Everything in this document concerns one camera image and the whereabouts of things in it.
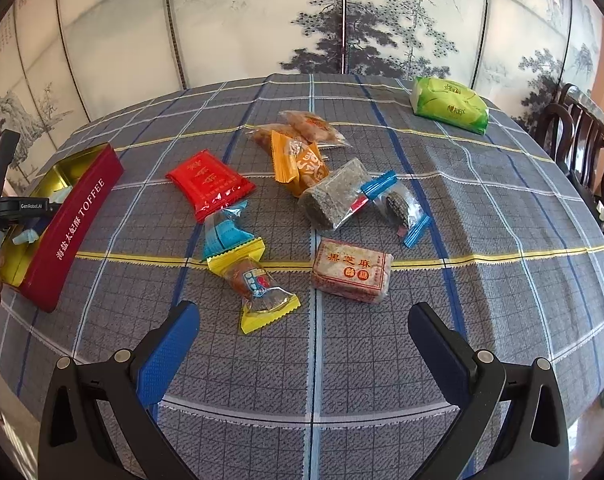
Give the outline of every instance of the screw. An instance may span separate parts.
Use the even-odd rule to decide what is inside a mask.
[[[548,360],[544,359],[543,357],[537,359],[536,363],[543,370],[550,370],[551,369],[551,363]]]
[[[71,364],[71,358],[68,357],[68,356],[64,356],[64,357],[61,357],[60,359],[58,359],[58,362],[57,362],[56,366],[60,370],[64,370],[70,364]]]
[[[131,357],[130,350],[123,348],[122,350],[118,350],[115,352],[113,358],[119,363],[125,363]]]
[[[488,350],[480,350],[477,353],[477,358],[480,359],[483,363],[492,363],[493,362],[493,354]]]

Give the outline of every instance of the chair back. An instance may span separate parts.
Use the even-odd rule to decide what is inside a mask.
[[[568,174],[566,161],[575,141],[575,127],[569,111],[558,103],[547,104],[538,117],[533,138],[564,171],[564,174]]]
[[[604,139],[604,112],[572,83],[564,85],[558,104],[569,111],[575,127],[566,163],[583,186],[593,189],[598,152]]]

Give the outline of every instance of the red candy packet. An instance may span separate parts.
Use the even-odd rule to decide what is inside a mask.
[[[204,222],[207,215],[237,202],[255,189],[255,184],[217,160],[208,150],[196,153],[166,177],[189,199],[198,222]]]

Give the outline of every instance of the table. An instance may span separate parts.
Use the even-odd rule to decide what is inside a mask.
[[[416,117],[411,83],[379,76],[270,75],[176,92],[74,133],[43,168],[110,142],[125,173],[78,253],[56,311],[7,291],[0,372],[40,416],[61,354],[103,360],[135,346],[180,298],[200,334],[160,406],[159,425],[202,479],[408,478],[456,416],[406,327],[428,301],[474,349],[503,362],[549,358],[568,424],[604,387],[604,237],[556,165],[495,105],[485,136]],[[296,200],[245,132],[279,110],[311,110],[357,156],[394,170],[434,222],[409,250],[368,208],[336,236],[391,252],[390,295],[369,305],[310,286],[319,243]],[[243,335],[240,299],[201,264],[202,228],[167,171],[207,148],[257,186],[240,224],[302,306]],[[108,406],[122,460],[131,457]],[[497,436],[495,413],[468,472]]]

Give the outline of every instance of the green packet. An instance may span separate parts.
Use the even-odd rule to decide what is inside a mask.
[[[437,77],[416,77],[411,104],[415,115],[483,135],[489,122],[482,98],[470,88]]]

